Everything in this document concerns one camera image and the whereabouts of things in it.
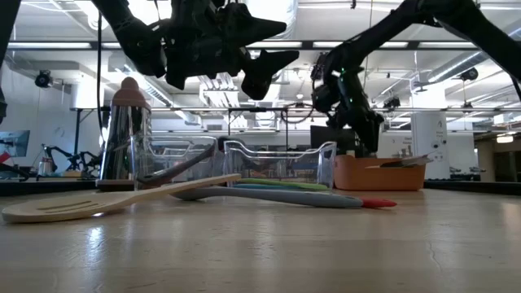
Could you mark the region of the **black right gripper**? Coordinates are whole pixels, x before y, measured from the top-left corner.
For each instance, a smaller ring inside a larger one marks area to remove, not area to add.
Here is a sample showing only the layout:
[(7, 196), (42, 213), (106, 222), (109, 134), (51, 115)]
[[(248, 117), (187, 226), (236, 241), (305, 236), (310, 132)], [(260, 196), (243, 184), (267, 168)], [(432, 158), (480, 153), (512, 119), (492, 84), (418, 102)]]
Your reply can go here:
[(330, 91), (331, 105), (339, 103), (330, 123), (355, 123), (352, 127), (366, 149), (379, 149), (379, 135), (384, 118), (370, 108), (358, 74), (364, 68), (355, 59), (342, 54), (328, 54), (324, 62), (323, 81)]

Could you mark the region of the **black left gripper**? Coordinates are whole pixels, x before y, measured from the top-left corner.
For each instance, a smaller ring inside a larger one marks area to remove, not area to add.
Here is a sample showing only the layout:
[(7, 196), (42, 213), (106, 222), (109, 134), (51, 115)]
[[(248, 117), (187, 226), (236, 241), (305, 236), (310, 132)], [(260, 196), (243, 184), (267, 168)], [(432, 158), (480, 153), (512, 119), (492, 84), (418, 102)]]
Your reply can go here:
[(300, 56), (298, 50), (267, 52), (252, 59), (246, 46), (283, 33), (284, 22), (254, 17), (247, 5), (225, 0), (171, 0), (165, 35), (165, 80), (179, 90), (189, 77), (232, 77), (244, 72), (242, 91), (253, 100), (268, 93), (272, 77)]

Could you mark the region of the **green small silicone spatula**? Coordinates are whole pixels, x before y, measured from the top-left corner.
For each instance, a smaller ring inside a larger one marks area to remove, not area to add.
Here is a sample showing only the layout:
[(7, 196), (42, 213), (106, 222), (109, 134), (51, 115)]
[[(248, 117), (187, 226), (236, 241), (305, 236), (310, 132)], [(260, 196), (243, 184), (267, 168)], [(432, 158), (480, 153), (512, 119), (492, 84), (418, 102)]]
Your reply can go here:
[(329, 190), (330, 189), (330, 187), (328, 187), (328, 186), (325, 186), (322, 184), (317, 184), (317, 183), (277, 181), (277, 180), (260, 179), (260, 178), (242, 178), (242, 179), (238, 180), (238, 183), (267, 185), (267, 186), (291, 186), (291, 187), (306, 189), (306, 190)]

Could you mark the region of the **orange plastic bin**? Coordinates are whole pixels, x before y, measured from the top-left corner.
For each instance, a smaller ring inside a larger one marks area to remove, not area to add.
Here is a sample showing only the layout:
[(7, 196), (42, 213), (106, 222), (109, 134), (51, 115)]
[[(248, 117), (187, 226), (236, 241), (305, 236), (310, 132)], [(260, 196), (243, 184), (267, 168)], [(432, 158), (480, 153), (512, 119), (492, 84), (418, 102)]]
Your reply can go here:
[(336, 189), (348, 191), (417, 191), (422, 189), (426, 165), (381, 168), (397, 158), (355, 158), (337, 155), (334, 164)]

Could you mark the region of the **black background monitor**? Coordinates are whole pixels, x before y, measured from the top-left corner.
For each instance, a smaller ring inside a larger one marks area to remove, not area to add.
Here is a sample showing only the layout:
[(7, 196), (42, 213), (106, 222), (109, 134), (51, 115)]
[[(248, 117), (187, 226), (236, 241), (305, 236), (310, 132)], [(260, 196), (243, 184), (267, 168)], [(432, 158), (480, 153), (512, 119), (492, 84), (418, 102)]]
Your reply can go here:
[(356, 136), (351, 129), (332, 129), (312, 125), (310, 127), (311, 147), (319, 148), (327, 142), (336, 143), (336, 155), (356, 155)]

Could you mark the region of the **clear plastic bin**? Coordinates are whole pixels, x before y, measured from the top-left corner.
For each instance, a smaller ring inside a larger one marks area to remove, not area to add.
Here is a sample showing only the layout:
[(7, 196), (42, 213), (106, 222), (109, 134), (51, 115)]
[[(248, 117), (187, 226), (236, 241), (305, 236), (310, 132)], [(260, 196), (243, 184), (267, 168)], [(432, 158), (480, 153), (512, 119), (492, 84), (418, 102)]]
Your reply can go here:
[(137, 176), (155, 173), (190, 160), (211, 145), (215, 146), (215, 152), (211, 157), (177, 175), (167, 184), (211, 177), (214, 174), (214, 158), (218, 151), (217, 139), (209, 136), (174, 135), (136, 135), (132, 137), (131, 154), (134, 188), (141, 190), (158, 187), (144, 186), (138, 183), (136, 181)]
[(238, 173), (246, 181), (316, 185), (319, 190), (333, 187), (334, 142), (306, 151), (254, 151), (241, 142), (228, 141), (224, 143), (224, 155), (223, 171)]

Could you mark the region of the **white pillar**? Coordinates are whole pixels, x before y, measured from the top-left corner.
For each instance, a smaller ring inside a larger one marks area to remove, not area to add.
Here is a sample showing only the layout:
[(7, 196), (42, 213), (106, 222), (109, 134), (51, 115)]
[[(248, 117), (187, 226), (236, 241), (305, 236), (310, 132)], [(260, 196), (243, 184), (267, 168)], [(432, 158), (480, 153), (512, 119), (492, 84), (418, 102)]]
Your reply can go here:
[(446, 115), (443, 112), (415, 112), (411, 117), (413, 149), (426, 155), (425, 179), (449, 179), (449, 149)]

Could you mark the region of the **red small silicone spatula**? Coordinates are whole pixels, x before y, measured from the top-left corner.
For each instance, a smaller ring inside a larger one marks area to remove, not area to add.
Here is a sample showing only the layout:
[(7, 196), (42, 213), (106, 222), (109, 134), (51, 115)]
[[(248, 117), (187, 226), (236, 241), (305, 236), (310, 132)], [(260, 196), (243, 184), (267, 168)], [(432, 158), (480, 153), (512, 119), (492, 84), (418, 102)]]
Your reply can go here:
[(393, 208), (396, 202), (388, 199), (361, 199), (363, 208)]

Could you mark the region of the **grey silicone spoon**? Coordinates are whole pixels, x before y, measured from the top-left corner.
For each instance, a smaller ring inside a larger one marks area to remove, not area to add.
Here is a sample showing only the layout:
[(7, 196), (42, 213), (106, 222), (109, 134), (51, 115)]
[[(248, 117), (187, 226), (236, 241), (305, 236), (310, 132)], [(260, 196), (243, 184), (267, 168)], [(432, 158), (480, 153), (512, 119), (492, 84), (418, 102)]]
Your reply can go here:
[(173, 197), (185, 201), (223, 196), (298, 204), (315, 208), (361, 208), (363, 205), (361, 199), (304, 190), (262, 190), (211, 186), (173, 194)]

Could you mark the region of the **wooden slotted spatula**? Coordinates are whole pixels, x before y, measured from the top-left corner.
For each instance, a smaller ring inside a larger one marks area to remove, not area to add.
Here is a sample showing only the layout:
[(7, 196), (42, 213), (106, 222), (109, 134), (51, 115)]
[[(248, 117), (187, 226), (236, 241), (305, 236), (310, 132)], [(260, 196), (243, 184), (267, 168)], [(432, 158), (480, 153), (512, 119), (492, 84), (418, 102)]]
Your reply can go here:
[(66, 195), (30, 200), (4, 208), (2, 210), (2, 219), (8, 223), (42, 223), (82, 219), (91, 217), (94, 214), (125, 208), (141, 201), (158, 199), (177, 192), (228, 181), (237, 181), (240, 178), (240, 174), (234, 173), (219, 177), (185, 181), (148, 190)]

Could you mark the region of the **blue stand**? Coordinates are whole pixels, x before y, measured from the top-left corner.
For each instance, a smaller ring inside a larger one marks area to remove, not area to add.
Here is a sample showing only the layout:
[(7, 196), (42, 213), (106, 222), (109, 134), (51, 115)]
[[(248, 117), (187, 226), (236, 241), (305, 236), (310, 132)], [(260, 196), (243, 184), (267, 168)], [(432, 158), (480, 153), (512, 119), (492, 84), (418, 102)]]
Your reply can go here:
[(81, 175), (80, 157), (78, 155), (79, 137), (80, 137), (80, 125), (81, 125), (81, 113), (83, 110), (76, 109), (76, 126), (75, 126), (75, 139), (74, 139), (74, 156), (76, 157), (76, 171)]

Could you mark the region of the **metal bottle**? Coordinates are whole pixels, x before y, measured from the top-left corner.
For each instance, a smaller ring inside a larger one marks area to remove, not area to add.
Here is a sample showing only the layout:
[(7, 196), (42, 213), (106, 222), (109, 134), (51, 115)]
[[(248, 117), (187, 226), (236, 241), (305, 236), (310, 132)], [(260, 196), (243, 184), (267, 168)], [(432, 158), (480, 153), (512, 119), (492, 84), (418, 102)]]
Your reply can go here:
[(51, 158), (42, 157), (37, 168), (37, 175), (40, 177), (50, 176), (54, 172), (53, 166), (54, 162)]

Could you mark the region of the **wall screen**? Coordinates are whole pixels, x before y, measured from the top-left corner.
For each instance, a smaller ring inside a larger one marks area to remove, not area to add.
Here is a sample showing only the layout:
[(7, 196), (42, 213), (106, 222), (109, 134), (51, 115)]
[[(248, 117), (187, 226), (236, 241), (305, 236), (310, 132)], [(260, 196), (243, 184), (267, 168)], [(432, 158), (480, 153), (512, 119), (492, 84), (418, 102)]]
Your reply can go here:
[(29, 135), (29, 130), (0, 131), (0, 155), (7, 153), (11, 157), (25, 157), (28, 150)]

